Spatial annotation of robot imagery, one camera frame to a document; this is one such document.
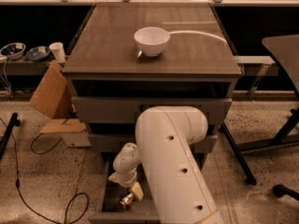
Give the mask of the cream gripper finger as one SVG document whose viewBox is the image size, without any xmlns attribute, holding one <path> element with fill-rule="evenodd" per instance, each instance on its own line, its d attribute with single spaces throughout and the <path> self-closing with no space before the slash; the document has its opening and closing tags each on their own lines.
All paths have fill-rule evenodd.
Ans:
<svg viewBox="0 0 299 224">
<path fill-rule="evenodd" d="M 138 182 L 135 182 L 130 188 L 130 192 L 134 195 L 134 197 L 141 202 L 144 197 L 144 192 Z"/>
</svg>

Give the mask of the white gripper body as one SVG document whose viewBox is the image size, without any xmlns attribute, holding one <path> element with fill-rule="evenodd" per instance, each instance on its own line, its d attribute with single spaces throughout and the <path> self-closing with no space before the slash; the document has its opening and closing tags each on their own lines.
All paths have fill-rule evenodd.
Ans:
<svg viewBox="0 0 299 224">
<path fill-rule="evenodd" d="M 124 188 L 130 188 L 136 182 L 136 169 L 124 171 L 116 170 L 108 177 L 108 180 L 117 183 Z"/>
</svg>

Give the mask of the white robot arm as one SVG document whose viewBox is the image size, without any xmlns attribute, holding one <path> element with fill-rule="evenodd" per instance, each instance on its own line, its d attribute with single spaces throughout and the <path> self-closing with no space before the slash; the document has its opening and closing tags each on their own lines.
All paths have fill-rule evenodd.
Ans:
<svg viewBox="0 0 299 224">
<path fill-rule="evenodd" d="M 224 224 L 190 149 L 207 133 L 206 116 L 190 106 L 155 106 L 135 125 L 135 141 L 113 161 L 110 181 L 141 197 L 136 168 L 144 169 L 162 224 Z"/>
</svg>

